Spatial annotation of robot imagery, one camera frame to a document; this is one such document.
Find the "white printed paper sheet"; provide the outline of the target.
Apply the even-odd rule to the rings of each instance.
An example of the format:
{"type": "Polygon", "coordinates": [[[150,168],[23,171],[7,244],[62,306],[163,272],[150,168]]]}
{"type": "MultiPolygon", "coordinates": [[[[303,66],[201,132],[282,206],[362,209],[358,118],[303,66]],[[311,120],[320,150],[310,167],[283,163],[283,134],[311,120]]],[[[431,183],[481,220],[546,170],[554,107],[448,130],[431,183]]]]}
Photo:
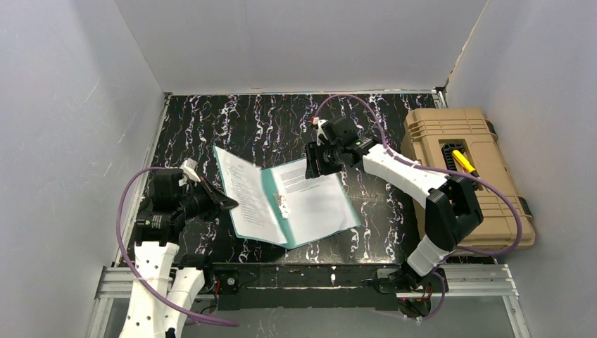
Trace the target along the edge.
{"type": "Polygon", "coordinates": [[[236,235],[284,246],[287,240],[265,195],[261,168],[218,146],[214,154],[225,194],[238,203],[230,211],[236,235]]]}

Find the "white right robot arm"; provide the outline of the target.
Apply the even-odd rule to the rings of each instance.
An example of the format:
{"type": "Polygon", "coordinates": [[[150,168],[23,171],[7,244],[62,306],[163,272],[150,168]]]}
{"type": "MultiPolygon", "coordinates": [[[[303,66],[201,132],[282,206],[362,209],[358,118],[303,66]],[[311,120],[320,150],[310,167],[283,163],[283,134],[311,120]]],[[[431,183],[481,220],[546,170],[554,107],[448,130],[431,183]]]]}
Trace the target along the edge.
{"type": "Polygon", "coordinates": [[[310,126],[317,137],[306,144],[306,178],[358,168],[397,187],[424,208],[424,234],[402,264],[403,276],[413,281],[426,277],[482,223],[469,179],[417,168],[377,139],[360,136],[349,118],[312,118],[310,126]]]}

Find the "teal paper folder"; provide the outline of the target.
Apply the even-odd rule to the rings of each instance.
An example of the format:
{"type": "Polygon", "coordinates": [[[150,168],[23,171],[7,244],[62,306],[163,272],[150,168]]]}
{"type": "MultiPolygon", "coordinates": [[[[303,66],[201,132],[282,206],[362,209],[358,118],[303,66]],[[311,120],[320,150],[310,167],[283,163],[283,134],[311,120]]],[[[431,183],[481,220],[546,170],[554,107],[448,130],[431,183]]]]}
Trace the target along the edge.
{"type": "Polygon", "coordinates": [[[238,238],[295,249],[360,226],[337,174],[307,179],[306,159],[262,169],[213,151],[224,192],[238,203],[230,212],[238,238]]]}

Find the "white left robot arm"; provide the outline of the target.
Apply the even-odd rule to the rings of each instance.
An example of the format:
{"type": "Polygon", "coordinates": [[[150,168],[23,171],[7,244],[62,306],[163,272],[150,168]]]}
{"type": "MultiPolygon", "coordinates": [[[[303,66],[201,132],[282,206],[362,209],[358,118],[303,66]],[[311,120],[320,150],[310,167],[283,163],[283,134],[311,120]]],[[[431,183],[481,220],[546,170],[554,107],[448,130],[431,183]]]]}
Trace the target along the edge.
{"type": "Polygon", "coordinates": [[[221,327],[239,323],[194,312],[196,296],[211,277],[209,257],[187,255],[176,270],[180,233],[188,220],[215,220],[239,204],[189,167],[150,169],[149,195],[135,218],[134,257],[122,239],[122,210],[116,216],[116,238],[133,274],[132,291],[121,337],[180,337],[187,321],[221,327]]]}

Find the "white printed paper stack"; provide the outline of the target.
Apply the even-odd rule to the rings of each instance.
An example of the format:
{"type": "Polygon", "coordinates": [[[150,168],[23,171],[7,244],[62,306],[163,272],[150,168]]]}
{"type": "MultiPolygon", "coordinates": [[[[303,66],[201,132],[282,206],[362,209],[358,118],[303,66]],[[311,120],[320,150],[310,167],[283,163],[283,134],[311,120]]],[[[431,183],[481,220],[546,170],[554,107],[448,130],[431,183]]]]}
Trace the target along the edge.
{"type": "Polygon", "coordinates": [[[286,249],[315,242],[361,224],[337,174],[306,179],[306,159],[265,169],[262,183],[287,243],[286,249]],[[282,218],[275,195],[284,195],[291,209],[282,218]]]}

